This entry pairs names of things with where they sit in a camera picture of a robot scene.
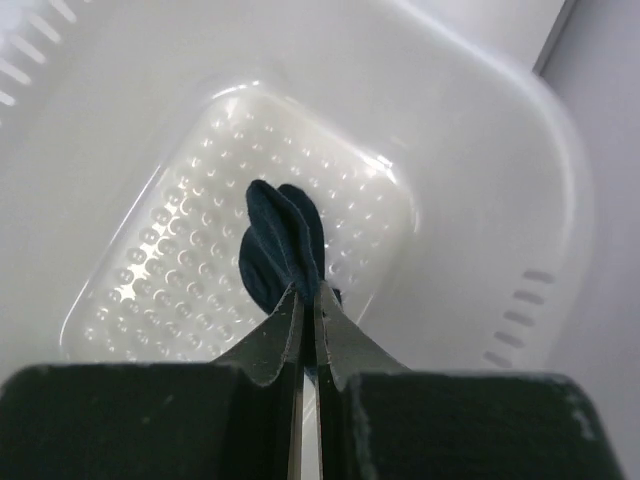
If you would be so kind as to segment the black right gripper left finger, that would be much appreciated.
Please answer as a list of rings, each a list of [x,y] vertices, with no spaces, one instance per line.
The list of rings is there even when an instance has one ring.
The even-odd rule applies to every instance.
[[[218,359],[39,364],[1,388],[5,479],[296,479],[304,308]]]

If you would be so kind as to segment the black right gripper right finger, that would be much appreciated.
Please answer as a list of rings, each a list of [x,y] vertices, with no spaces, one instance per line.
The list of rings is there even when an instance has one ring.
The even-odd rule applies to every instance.
[[[570,378],[424,372],[399,363],[322,285],[314,301],[324,479],[619,479],[598,413]]]

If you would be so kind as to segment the dark navy sock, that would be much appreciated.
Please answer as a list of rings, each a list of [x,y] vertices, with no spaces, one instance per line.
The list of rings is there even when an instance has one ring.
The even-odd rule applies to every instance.
[[[311,306],[325,280],[325,236],[319,212],[300,188],[254,180],[246,191],[250,225],[239,251],[244,288],[271,314],[290,285]]]

